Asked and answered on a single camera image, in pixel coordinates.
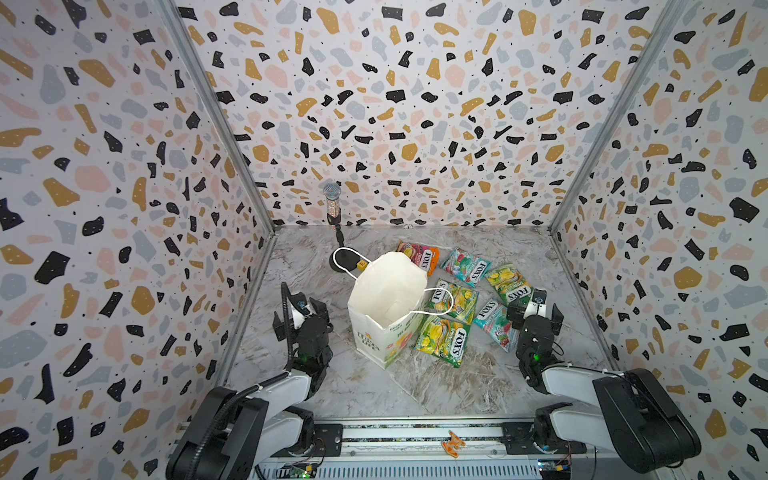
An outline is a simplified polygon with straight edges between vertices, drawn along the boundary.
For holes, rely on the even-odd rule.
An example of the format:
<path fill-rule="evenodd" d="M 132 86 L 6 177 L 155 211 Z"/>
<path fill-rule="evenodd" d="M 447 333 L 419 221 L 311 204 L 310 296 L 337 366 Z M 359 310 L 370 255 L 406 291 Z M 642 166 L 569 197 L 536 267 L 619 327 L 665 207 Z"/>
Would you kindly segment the yellow green Fox's candy bag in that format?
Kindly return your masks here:
<path fill-rule="evenodd" d="M 527 307 L 533 288 L 514 264 L 498 266 L 489 271 L 485 278 L 505 306 L 522 309 Z"/>

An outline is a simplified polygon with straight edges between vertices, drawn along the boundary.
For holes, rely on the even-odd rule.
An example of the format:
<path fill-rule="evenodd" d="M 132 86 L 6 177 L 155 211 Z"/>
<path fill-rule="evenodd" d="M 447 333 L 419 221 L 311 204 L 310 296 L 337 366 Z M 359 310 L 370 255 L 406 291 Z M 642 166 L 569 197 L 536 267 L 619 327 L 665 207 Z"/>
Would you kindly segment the red green Fox's candy bag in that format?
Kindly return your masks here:
<path fill-rule="evenodd" d="M 443 261 L 441 268 L 455 279 L 475 287 L 490 270 L 492 261 L 456 248 Z"/>

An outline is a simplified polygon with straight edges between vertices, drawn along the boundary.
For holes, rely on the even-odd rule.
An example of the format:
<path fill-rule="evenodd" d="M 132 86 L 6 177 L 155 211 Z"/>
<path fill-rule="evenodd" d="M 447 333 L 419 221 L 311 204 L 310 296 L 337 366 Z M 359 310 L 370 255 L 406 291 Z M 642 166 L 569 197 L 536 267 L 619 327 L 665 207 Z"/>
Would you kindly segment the white paper bag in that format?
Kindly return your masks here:
<path fill-rule="evenodd" d="M 363 257 L 368 261 L 364 271 L 346 273 L 355 280 L 347 311 L 357 350 L 386 369 L 428 313 L 426 302 L 434 287 L 427 286 L 427 273 L 403 253 L 388 252 L 375 260 Z"/>

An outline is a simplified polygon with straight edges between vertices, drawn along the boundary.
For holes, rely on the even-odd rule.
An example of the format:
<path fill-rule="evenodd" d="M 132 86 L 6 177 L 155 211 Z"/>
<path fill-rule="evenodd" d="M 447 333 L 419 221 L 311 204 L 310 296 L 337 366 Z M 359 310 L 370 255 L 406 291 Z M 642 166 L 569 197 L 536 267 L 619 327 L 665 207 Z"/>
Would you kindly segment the orange Fox's candy bag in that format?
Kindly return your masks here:
<path fill-rule="evenodd" d="M 438 248 L 418 243 L 401 241 L 396 248 L 396 252 L 406 255 L 412 263 L 424 270 L 428 276 L 433 275 L 440 259 Z"/>

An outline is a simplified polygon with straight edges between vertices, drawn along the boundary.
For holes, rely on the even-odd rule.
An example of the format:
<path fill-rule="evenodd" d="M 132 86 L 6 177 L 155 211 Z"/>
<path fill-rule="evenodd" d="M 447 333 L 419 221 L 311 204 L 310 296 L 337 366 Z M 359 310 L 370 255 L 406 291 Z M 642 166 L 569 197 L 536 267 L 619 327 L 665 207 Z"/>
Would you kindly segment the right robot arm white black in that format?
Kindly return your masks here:
<path fill-rule="evenodd" d="M 679 468 L 702 451 L 694 427 L 645 368 L 610 371 L 561 361 L 554 354 L 564 316 L 532 301 L 507 318 L 519 337 L 515 356 L 526 384 L 559 402 L 536 410 L 534 446 L 559 453 L 578 442 L 614 452 L 631 470 L 645 474 Z"/>

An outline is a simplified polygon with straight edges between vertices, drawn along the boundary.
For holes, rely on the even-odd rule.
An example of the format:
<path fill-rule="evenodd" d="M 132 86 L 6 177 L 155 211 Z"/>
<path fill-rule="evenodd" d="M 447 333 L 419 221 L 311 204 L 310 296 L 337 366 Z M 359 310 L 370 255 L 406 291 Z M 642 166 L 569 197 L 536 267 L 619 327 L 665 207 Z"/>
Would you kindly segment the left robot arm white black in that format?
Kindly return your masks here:
<path fill-rule="evenodd" d="M 317 393 L 333 358 L 327 306 L 285 293 L 273 330 L 288 347 L 285 369 L 241 391 L 210 390 L 169 457 L 167 479 L 248 479 L 276 453 L 314 452 L 314 414 L 299 405 Z"/>

